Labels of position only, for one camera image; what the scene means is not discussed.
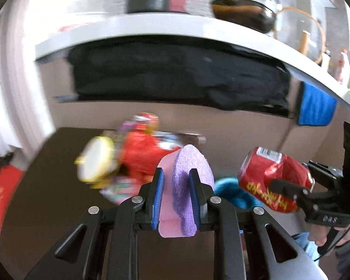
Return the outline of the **blue hanging towel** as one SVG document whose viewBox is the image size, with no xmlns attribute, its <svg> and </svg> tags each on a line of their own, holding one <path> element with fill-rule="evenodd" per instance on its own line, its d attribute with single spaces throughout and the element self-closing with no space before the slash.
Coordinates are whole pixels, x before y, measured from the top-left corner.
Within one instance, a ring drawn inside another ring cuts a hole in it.
<svg viewBox="0 0 350 280">
<path fill-rule="evenodd" d="M 307 82 L 301 83 L 300 105 L 297 117 L 299 126 L 327 126 L 334 117 L 337 100 Z"/>
</svg>

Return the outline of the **black cloth on counter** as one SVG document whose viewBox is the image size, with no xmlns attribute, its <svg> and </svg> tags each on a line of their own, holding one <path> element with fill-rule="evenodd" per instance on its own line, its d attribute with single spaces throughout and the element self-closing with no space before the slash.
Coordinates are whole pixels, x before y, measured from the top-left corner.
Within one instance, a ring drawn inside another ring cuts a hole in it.
<svg viewBox="0 0 350 280">
<path fill-rule="evenodd" d="M 290 114 L 291 75 L 285 65 L 235 45 L 159 41 L 79 45 L 67 60 L 74 91 L 84 99 Z"/>
</svg>

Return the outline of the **pink and purple sponge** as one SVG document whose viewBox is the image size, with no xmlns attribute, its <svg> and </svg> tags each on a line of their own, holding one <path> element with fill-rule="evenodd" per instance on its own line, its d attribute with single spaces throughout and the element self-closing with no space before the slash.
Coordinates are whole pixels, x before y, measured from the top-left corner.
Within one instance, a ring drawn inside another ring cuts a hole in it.
<svg viewBox="0 0 350 280">
<path fill-rule="evenodd" d="M 164 189 L 159 215 L 159 234 L 163 238 L 183 238 L 196 234 L 189 172 L 197 169 L 200 181 L 214 187 L 214 175 L 205 156 L 193 145 L 167 154 L 158 164 L 164 172 Z"/>
</svg>

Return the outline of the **glass lid with wooden knob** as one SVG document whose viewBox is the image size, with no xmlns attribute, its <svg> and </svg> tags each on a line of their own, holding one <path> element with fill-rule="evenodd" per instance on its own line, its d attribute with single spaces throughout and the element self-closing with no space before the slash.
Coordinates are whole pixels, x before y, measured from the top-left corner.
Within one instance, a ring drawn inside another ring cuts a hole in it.
<svg viewBox="0 0 350 280">
<path fill-rule="evenodd" d="M 326 49 L 326 35 L 321 24 L 310 14 L 292 7 L 276 13 L 274 38 L 321 64 Z"/>
</svg>

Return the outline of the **blue trash bag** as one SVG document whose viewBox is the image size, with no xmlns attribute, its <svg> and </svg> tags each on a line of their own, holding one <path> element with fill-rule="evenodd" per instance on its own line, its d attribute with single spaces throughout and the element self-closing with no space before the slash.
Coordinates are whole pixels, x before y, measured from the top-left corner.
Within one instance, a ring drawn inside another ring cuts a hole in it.
<svg viewBox="0 0 350 280">
<path fill-rule="evenodd" d="M 214 194 L 231 202 L 239 209 L 262 207 L 262 202 L 239 186 L 237 178 L 221 178 L 214 183 Z"/>
</svg>

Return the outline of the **red snack wrapper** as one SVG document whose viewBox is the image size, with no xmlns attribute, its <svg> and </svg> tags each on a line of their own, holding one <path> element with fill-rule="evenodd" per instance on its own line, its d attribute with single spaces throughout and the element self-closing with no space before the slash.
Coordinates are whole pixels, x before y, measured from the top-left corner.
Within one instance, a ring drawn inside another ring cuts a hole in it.
<svg viewBox="0 0 350 280">
<path fill-rule="evenodd" d="M 205 137 L 196 133 L 160 131 L 158 116 L 150 112 L 141 112 L 124 122 L 118 129 L 118 136 L 122 137 L 118 151 L 119 169 L 100 190 L 103 197 L 117 205 L 152 181 L 157 165 L 165 155 L 187 144 L 199 147 L 205 143 Z"/>
</svg>

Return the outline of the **yellow and white bowl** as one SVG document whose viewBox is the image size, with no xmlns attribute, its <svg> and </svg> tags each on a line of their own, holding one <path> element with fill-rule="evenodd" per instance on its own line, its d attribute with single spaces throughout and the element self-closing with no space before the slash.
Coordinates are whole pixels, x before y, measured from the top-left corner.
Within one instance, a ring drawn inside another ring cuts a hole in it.
<svg viewBox="0 0 350 280">
<path fill-rule="evenodd" d="M 95 136 L 77 156 L 77 178 L 91 189 L 102 189 L 109 184 L 111 175 L 119 168 L 117 150 L 112 138 Z"/>
</svg>

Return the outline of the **black pot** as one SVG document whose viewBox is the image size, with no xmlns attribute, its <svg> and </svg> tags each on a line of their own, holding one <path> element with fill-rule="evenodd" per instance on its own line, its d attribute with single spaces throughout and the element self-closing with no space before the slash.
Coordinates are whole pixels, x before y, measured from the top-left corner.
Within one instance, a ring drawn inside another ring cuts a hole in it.
<svg viewBox="0 0 350 280">
<path fill-rule="evenodd" d="M 132 13 L 153 13 L 167 12 L 170 0 L 126 0 L 126 12 Z"/>
</svg>

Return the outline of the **crushed red soda can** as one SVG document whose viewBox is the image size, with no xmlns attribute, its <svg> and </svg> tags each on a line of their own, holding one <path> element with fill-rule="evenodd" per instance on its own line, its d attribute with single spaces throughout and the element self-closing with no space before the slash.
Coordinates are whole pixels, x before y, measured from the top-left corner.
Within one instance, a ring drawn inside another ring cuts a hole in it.
<svg viewBox="0 0 350 280">
<path fill-rule="evenodd" d="M 280 213 L 298 210 L 294 200 L 273 192 L 269 184 L 273 179 L 282 179 L 312 190 L 315 180 L 310 171 L 294 158 L 264 147 L 255 147 L 249 152 L 240 167 L 239 186 L 249 194 Z"/>
</svg>

